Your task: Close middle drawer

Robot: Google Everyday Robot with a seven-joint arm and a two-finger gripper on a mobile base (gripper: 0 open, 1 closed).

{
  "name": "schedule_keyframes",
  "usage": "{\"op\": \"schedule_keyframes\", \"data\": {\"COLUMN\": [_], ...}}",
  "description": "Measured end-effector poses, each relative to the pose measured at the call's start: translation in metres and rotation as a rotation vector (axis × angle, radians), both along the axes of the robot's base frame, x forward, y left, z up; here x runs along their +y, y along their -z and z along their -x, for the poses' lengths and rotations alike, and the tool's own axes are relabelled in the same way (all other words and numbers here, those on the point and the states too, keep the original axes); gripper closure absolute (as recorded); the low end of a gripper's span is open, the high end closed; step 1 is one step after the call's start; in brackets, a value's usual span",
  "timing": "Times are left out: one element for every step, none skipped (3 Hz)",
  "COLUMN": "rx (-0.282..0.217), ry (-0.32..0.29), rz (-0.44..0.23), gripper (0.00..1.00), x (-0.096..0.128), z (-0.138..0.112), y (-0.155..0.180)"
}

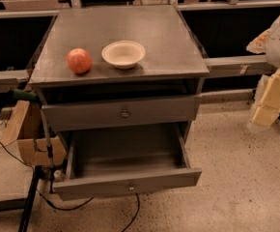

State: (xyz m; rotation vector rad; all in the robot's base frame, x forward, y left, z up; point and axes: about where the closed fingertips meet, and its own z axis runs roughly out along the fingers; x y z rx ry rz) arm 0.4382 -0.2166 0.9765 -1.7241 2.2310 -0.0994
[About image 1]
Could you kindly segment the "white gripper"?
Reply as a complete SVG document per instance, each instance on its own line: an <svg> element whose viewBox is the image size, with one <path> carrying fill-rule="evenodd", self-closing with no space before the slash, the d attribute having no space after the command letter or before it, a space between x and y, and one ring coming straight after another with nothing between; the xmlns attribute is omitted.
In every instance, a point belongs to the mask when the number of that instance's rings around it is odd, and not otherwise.
<svg viewBox="0 0 280 232"><path fill-rule="evenodd" d="M280 69L271 77L263 75L251 106L247 128L252 132L269 129L280 115Z"/></svg>

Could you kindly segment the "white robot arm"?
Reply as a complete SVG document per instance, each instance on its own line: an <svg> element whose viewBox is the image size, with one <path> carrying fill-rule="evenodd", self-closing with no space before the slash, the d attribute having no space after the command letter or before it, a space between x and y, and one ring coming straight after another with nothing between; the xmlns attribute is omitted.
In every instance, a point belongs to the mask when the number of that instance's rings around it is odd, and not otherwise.
<svg viewBox="0 0 280 232"><path fill-rule="evenodd" d="M246 49L252 53L264 53L266 61L277 69L271 77L261 77L251 107L247 127L260 132L269 129L280 116L280 15Z"/></svg>

